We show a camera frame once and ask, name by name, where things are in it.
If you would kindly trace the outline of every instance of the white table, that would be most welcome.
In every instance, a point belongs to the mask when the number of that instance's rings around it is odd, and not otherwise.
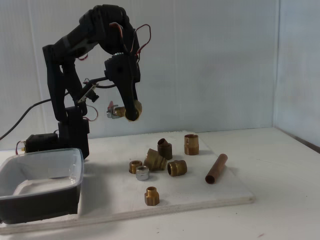
[[[0,236],[10,240],[320,238],[320,154],[275,128],[199,136],[255,194],[253,204],[194,210],[64,230]],[[0,159],[13,155],[0,152]]]

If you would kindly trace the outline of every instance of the black cable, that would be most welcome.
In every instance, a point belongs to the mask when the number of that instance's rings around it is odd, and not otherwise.
[[[115,84],[112,84],[112,85],[109,85],[109,86],[100,86],[100,85],[97,85],[96,88],[97,89],[110,89],[110,88],[113,88],[115,87],[116,85]]]
[[[98,82],[101,82],[101,81],[104,81],[104,80],[108,80],[108,78],[106,77],[100,77],[100,78],[96,78],[96,79],[91,79],[88,81],[84,81],[83,84],[96,84]],[[96,88],[97,89],[110,89],[110,88],[113,88],[115,87],[116,85],[115,84],[112,84],[112,85],[108,85],[108,86],[101,86],[101,85],[96,85]]]
[[[2,136],[0,137],[0,141],[1,141],[2,139],[4,139],[9,133],[11,133],[12,130],[16,128],[16,126],[18,126],[18,124],[22,121],[22,119],[24,119],[24,117],[27,115],[27,113],[28,113],[31,109],[33,109],[34,107],[36,107],[36,106],[38,106],[38,105],[40,105],[40,104],[44,104],[44,103],[47,103],[47,102],[50,102],[50,101],[51,101],[51,98],[50,98],[50,99],[47,99],[47,100],[43,100],[43,101],[37,102],[37,103],[33,104],[32,106],[30,106],[30,107],[24,112],[24,114],[20,117],[20,119],[13,125],[13,127],[10,128],[9,131],[7,131],[4,135],[2,135]]]

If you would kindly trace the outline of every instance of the copper pipe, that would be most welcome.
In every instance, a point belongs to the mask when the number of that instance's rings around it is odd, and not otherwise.
[[[138,160],[131,161],[129,163],[129,172],[131,174],[136,174],[136,168],[139,166],[142,166],[142,161],[138,161]]]
[[[220,156],[217,158],[215,163],[213,164],[212,168],[208,172],[208,174],[205,177],[205,181],[208,184],[215,184],[219,175],[225,168],[226,161],[228,160],[228,156],[225,154],[220,154]]]
[[[184,136],[184,153],[186,155],[199,154],[199,137],[195,134],[188,134]]]
[[[172,159],[172,144],[168,143],[164,138],[158,141],[158,153],[161,157],[171,160]]]

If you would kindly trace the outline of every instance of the white board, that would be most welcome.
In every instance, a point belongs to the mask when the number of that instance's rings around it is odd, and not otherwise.
[[[226,167],[217,184],[207,184],[205,176],[217,156],[199,139],[199,155],[184,154],[184,135],[164,132],[90,141],[90,155],[84,164],[84,178],[78,214],[42,221],[5,225],[0,234],[68,228],[144,216],[252,203],[254,195]],[[172,144],[172,160],[185,160],[187,173],[171,177],[168,172],[151,172],[147,181],[129,173],[129,162],[144,161],[149,148],[157,149],[159,139]],[[157,206],[145,204],[147,187],[156,187]]]

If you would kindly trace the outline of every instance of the brass hex nut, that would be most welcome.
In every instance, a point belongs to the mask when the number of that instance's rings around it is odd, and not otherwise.
[[[144,201],[148,206],[155,206],[160,203],[159,193],[154,186],[150,186],[146,189],[146,193],[144,194]]]
[[[142,161],[138,161],[138,160],[131,161],[129,163],[129,172],[131,174],[136,174],[136,168],[139,166],[142,166]]]

